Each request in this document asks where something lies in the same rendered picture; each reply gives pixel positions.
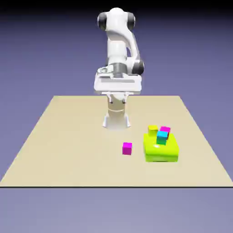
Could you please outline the small yellow cube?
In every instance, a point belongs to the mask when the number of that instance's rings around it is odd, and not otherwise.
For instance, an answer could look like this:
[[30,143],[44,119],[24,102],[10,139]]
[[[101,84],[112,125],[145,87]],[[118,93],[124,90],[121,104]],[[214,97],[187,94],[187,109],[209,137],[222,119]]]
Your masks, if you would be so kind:
[[158,127],[157,125],[149,125],[148,126],[148,135],[150,137],[156,137],[158,132]]

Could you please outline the small cyan cube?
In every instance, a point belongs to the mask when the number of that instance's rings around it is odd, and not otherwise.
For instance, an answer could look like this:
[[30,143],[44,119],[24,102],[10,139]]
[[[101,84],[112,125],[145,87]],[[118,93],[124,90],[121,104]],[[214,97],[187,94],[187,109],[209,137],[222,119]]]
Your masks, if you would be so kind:
[[166,145],[167,138],[168,138],[168,132],[166,132],[166,131],[158,131],[157,132],[156,144],[158,144],[158,145]]

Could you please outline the small magenta cube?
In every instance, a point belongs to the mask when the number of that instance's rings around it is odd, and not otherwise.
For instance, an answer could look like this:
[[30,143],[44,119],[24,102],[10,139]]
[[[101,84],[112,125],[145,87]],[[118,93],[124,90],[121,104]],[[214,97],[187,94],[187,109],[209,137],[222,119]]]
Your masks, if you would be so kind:
[[123,155],[131,155],[132,154],[132,143],[124,142],[122,145],[122,154]]
[[170,127],[166,127],[166,126],[161,126],[160,127],[160,131],[166,132],[167,133],[167,139],[168,139],[170,131],[171,131],[171,128]]

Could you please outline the large lime green box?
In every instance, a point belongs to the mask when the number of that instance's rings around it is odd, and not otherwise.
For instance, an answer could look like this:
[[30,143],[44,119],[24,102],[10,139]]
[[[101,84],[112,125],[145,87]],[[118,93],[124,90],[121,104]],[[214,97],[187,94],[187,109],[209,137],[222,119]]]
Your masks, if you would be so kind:
[[157,144],[156,137],[143,135],[143,147],[146,162],[177,162],[179,147],[175,136],[170,133],[166,145]]

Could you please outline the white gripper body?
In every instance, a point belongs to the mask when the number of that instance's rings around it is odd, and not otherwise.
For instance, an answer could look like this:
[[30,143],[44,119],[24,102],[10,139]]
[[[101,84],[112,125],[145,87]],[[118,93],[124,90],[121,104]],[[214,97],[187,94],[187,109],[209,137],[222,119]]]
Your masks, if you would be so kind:
[[94,90],[97,94],[107,92],[140,93],[142,90],[142,77],[122,73],[122,77],[115,78],[113,73],[96,73]]

